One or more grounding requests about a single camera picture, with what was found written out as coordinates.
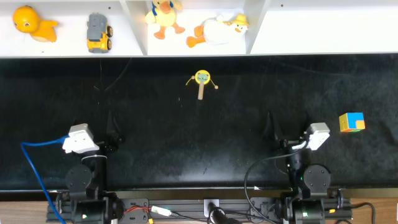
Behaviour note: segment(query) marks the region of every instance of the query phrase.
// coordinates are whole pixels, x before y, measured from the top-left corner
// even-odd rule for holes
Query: metal bracket
[[[203,214],[205,215],[206,218],[209,217],[209,204],[213,203],[216,205],[216,207],[220,206],[220,200],[219,199],[204,199],[203,200]]]
[[[124,211],[133,207],[147,207],[149,206],[148,199],[121,199],[123,202]],[[143,209],[138,209],[124,214],[123,218],[119,221],[120,224],[145,224],[148,222],[148,214]]]
[[[269,211],[271,206],[273,206],[273,204],[275,204],[275,198],[253,197],[253,198],[250,198],[250,201],[256,208],[259,208],[260,212],[263,215],[268,217],[270,220],[275,221],[275,222],[279,222],[280,221],[275,216],[275,212],[274,211]],[[260,217],[260,215],[256,211],[254,211],[253,209],[250,209],[250,215],[254,215],[254,216]],[[258,218],[252,218],[251,221],[254,222],[254,223],[263,222],[262,219],[258,219]]]

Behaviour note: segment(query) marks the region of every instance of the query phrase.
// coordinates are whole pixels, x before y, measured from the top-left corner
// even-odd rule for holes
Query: toy cube
[[[345,113],[338,119],[341,132],[358,132],[365,129],[363,113]]]

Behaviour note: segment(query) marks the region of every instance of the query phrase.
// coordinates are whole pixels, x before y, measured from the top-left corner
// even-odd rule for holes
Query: blue cable
[[[51,201],[51,198],[49,196],[49,193],[47,192],[47,189],[44,187],[44,183],[42,178],[40,177],[39,173],[36,170],[35,165],[33,165],[33,162],[31,161],[29,155],[27,154],[25,147],[24,146],[32,146],[32,147],[37,147],[37,146],[48,146],[50,144],[63,144],[66,138],[69,138],[69,136],[64,136],[60,139],[53,140],[53,141],[48,141],[48,142],[42,142],[42,143],[29,143],[29,142],[21,142],[21,149],[22,152],[24,152],[26,159],[28,160],[30,166],[32,167],[33,171],[36,174],[37,180],[39,181],[40,185],[42,186],[42,189],[44,191],[45,197],[47,197],[47,200],[49,201],[49,205],[51,206],[52,210],[54,211],[54,214],[57,216],[57,218],[60,220],[62,224],[66,224],[61,215],[58,213],[57,209],[54,207],[54,204]]]

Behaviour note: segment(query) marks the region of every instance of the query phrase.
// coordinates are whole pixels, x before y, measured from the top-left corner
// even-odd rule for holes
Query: white plush duck
[[[231,40],[244,35],[248,30],[246,16],[238,14],[232,22],[225,22],[223,16],[216,19],[207,19],[202,26],[195,28],[195,37],[188,37],[187,45],[192,48],[196,44],[208,43],[211,45],[227,44]]]

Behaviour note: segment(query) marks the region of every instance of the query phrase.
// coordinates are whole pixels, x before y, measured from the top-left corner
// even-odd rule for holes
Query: black tabletop
[[[108,155],[110,190],[242,187],[248,167],[275,154],[261,138],[270,110],[286,135],[327,123],[312,162],[330,169],[332,186],[398,186],[398,55],[134,58],[101,91],[128,61],[0,60],[0,190],[40,189],[21,141],[57,139],[77,123],[98,140],[109,109],[126,138]],[[198,85],[185,83],[201,69],[220,88],[206,85],[198,101]],[[346,112],[364,113],[366,129],[341,134]],[[61,145],[27,150],[48,189],[65,189],[80,163]],[[276,166],[253,170],[249,185],[288,187]]]

